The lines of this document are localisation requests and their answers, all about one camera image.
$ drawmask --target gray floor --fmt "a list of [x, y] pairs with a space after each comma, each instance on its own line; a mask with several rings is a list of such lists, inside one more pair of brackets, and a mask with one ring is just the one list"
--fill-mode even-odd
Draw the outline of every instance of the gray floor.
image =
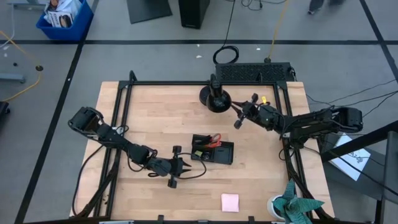
[[[130, 24], [125, 0], [100, 1], [88, 40], [168, 40], [224, 39], [231, 3], [213, 0], [201, 30], [180, 27], [177, 0], [169, 0], [173, 16]], [[291, 0], [279, 31], [283, 40], [376, 40], [359, 1], [346, 1], [341, 7], [327, 4], [319, 14], [306, 15], [309, 0]], [[394, 0], [367, 0], [378, 27], [386, 40], [398, 40]], [[264, 4], [262, 11], [249, 11], [238, 1], [231, 24], [230, 39], [271, 39], [283, 5]], [[11, 8], [1, 3], [0, 21], [7, 21]], [[40, 11], [16, 10], [16, 39], [44, 40], [35, 28]], [[0, 22], [0, 30], [10, 33], [9, 23]], [[43, 145], [49, 123], [69, 71], [76, 45], [22, 45], [39, 58], [44, 66], [40, 84], [11, 102], [12, 113], [0, 132], [0, 222], [13, 223], [26, 190], [32, 169]], [[220, 45], [84, 45], [67, 99], [52, 139], [26, 222], [67, 218], [80, 168], [86, 139], [71, 131], [67, 120], [81, 106], [95, 106], [101, 82], [127, 79], [134, 70], [139, 80], [207, 80], [215, 72], [213, 52]], [[270, 45], [237, 45], [239, 62], [262, 62]], [[398, 46], [389, 50], [398, 58]], [[0, 72], [18, 72], [26, 84], [0, 82], [0, 99], [7, 98], [34, 83], [36, 74], [28, 61], [14, 47], [0, 49]], [[275, 62], [290, 62], [307, 93], [316, 100], [330, 101], [394, 76], [378, 45], [276, 45]], [[219, 55], [220, 62], [231, 60], [229, 52]], [[371, 98], [397, 89], [392, 82], [367, 91], [338, 105]], [[355, 107], [369, 111], [380, 100]], [[368, 133], [396, 120], [398, 96], [388, 99], [364, 119]], [[322, 105], [310, 105], [318, 110]], [[371, 149], [384, 153], [385, 143]], [[336, 217], [363, 222], [373, 220], [376, 202], [340, 184], [329, 182]], [[386, 223], [398, 218], [398, 208], [390, 204]]]

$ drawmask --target pink sticky note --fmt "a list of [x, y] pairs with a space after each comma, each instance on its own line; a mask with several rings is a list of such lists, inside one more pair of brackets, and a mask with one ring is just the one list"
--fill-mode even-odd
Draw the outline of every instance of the pink sticky note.
[[239, 195], [221, 194], [221, 207], [223, 212], [239, 212]]

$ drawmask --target blue bin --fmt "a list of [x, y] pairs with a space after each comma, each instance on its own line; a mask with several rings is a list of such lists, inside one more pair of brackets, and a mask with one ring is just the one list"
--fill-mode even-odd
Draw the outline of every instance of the blue bin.
[[44, 19], [44, 13], [36, 23], [36, 27], [41, 29], [49, 39], [52, 40], [81, 40], [86, 27], [89, 25], [91, 18], [94, 16], [86, 0], [79, 0], [81, 8], [69, 28], [52, 27]]

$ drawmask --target black lamp base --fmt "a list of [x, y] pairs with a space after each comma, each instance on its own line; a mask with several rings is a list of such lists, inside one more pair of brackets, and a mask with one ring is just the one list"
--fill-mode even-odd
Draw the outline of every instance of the black lamp base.
[[206, 100], [207, 100], [207, 96], [209, 96], [209, 95], [210, 95], [210, 86], [203, 87], [200, 90], [200, 93], [199, 93], [200, 103], [202, 103], [203, 105], [207, 106], [206, 105]]

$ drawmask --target wooden table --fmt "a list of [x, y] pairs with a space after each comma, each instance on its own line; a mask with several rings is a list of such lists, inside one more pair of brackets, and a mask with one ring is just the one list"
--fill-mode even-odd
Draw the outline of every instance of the wooden table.
[[[117, 82], [104, 82], [101, 86], [96, 109], [111, 123]], [[234, 142], [232, 165], [206, 163], [208, 172], [198, 179], [178, 180], [176, 189], [167, 187], [168, 177], [149, 178], [148, 171], [135, 173], [127, 166], [127, 156], [122, 153], [112, 219], [156, 220], [274, 220], [268, 213], [267, 200], [284, 192], [288, 181], [285, 162], [278, 158], [282, 149], [279, 135], [266, 131], [250, 121], [244, 121], [240, 130], [233, 126], [236, 113], [212, 113], [198, 99], [202, 86], [133, 86], [125, 137], [131, 142], [145, 144], [159, 151], [158, 157], [172, 157], [172, 147], [182, 146], [183, 152], [191, 151], [192, 134], [221, 133], [224, 141]], [[308, 113], [303, 83], [288, 83], [290, 103], [294, 115]], [[272, 87], [224, 86], [234, 101], [251, 99], [253, 93], [266, 96], [275, 106]], [[280, 91], [284, 107], [283, 94]], [[121, 100], [118, 120], [121, 120], [124, 98]], [[311, 139], [306, 144], [317, 148]], [[88, 141], [84, 160], [99, 146]], [[86, 205], [98, 188], [105, 150], [86, 165], [76, 198], [78, 211]], [[328, 186], [320, 156], [312, 151], [301, 150], [303, 168], [309, 191], [324, 201], [323, 209], [334, 216]], [[185, 160], [193, 171], [184, 175], [197, 175], [202, 165]], [[239, 194], [239, 213], [221, 211], [221, 194]], [[101, 214], [104, 214], [108, 194], [104, 195]]]

